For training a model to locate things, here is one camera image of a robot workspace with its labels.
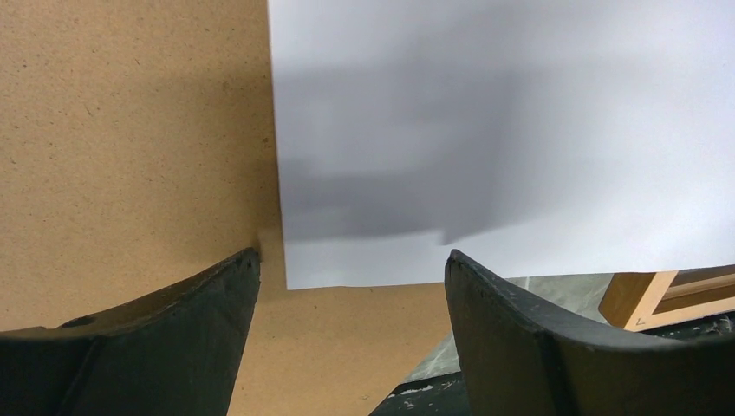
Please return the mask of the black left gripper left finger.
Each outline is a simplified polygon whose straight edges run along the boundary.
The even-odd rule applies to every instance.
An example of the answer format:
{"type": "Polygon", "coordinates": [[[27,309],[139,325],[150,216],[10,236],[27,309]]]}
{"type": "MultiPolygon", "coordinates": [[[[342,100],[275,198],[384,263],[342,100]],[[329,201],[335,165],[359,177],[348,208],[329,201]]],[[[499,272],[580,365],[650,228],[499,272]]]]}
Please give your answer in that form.
{"type": "Polygon", "coordinates": [[[57,328],[1,334],[4,415],[225,415],[260,288],[241,250],[57,328]]]}

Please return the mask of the glossy room photo print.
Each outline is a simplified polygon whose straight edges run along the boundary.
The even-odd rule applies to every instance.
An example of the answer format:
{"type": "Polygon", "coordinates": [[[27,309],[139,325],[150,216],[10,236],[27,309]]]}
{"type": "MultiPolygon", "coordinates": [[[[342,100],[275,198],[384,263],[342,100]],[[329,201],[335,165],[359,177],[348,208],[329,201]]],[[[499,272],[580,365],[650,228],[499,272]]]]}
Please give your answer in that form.
{"type": "Polygon", "coordinates": [[[271,1],[289,289],[734,261],[731,1],[271,1]]]}

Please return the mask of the wooden picture frame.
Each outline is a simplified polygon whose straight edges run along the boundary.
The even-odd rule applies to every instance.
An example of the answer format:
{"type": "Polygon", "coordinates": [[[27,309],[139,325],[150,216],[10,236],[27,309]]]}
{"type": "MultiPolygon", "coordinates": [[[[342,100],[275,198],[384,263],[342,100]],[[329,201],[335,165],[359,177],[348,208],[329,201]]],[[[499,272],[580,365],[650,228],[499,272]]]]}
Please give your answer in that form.
{"type": "Polygon", "coordinates": [[[615,273],[598,310],[617,328],[641,332],[734,310],[734,266],[615,273]]]}

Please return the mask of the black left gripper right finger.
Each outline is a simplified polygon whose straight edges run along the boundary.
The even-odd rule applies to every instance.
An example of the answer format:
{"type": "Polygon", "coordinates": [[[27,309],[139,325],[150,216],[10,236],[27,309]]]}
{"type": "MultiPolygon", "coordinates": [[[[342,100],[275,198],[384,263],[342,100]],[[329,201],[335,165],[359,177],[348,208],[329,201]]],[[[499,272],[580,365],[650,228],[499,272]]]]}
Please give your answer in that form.
{"type": "Polygon", "coordinates": [[[731,415],[734,337],[689,341],[595,322],[459,250],[445,268],[452,333],[475,415],[731,415]]]}

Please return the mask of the brown backing board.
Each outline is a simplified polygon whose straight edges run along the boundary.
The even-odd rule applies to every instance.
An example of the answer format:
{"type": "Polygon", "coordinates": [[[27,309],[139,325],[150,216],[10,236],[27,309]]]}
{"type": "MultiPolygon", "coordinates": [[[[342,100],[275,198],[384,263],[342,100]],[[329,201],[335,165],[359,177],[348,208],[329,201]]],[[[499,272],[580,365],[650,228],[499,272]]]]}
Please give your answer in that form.
{"type": "Polygon", "coordinates": [[[245,247],[232,415],[367,415],[447,335],[439,284],[285,288],[264,1],[1,4],[1,327],[55,327],[245,247]]]}

